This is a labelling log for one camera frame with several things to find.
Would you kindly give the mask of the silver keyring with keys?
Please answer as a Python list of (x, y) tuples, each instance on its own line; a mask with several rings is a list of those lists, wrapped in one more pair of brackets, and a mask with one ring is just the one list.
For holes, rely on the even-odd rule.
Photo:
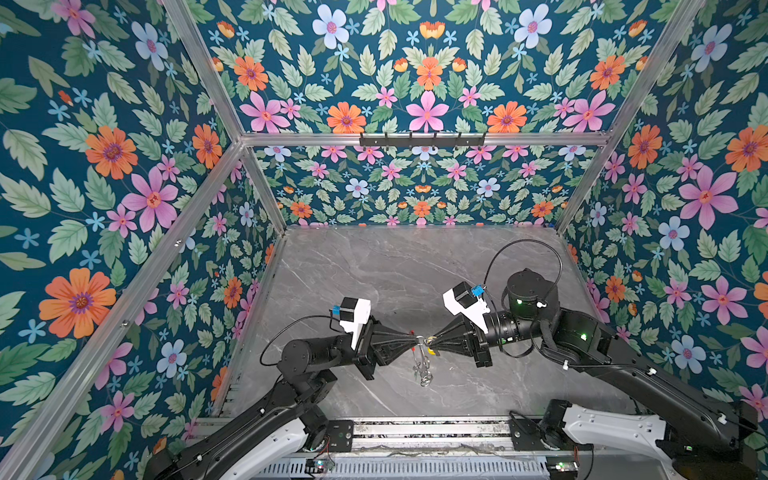
[(414, 375), (419, 385), (423, 388), (428, 387), (433, 381), (431, 370), (431, 359), (436, 357), (435, 352), (428, 345), (427, 339), (417, 335), (415, 345), (411, 348), (414, 359)]

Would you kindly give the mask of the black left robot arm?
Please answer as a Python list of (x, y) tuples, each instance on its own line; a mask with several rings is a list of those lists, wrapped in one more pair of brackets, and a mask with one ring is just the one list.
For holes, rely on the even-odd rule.
[(367, 380), (419, 343), (371, 318), (356, 346), (351, 333), (294, 339), (275, 364), (272, 388), (240, 415), (177, 454), (151, 458), (147, 479), (249, 479), (277, 460), (322, 446), (329, 426), (320, 409), (337, 381), (335, 368), (353, 365)]

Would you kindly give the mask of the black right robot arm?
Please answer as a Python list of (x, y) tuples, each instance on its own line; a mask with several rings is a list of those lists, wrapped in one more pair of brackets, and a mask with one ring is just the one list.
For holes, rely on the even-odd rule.
[(562, 369), (601, 380), (648, 410), (618, 414), (552, 400), (536, 426), (544, 445), (640, 454), (684, 479), (757, 478), (758, 450), (748, 443), (759, 432), (754, 408), (712, 398), (658, 368), (601, 320), (561, 307), (555, 283), (540, 274), (511, 275), (499, 313), (467, 283), (447, 291), (444, 304), (454, 318), (428, 338), (432, 351), (471, 357), (482, 368), (492, 365), (492, 349), (529, 342)]

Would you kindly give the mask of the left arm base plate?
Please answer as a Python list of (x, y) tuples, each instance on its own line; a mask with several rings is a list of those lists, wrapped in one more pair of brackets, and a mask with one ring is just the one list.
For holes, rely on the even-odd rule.
[(320, 452), (348, 453), (352, 451), (355, 433), (353, 420), (330, 420), (321, 430)]

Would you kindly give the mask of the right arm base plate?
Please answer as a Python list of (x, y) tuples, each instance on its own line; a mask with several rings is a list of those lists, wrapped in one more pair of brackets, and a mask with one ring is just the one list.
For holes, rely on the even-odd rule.
[(564, 430), (564, 411), (547, 410), (541, 418), (533, 418), (516, 410), (508, 413), (510, 437), (515, 447), (523, 450), (593, 451), (594, 445), (577, 443)]

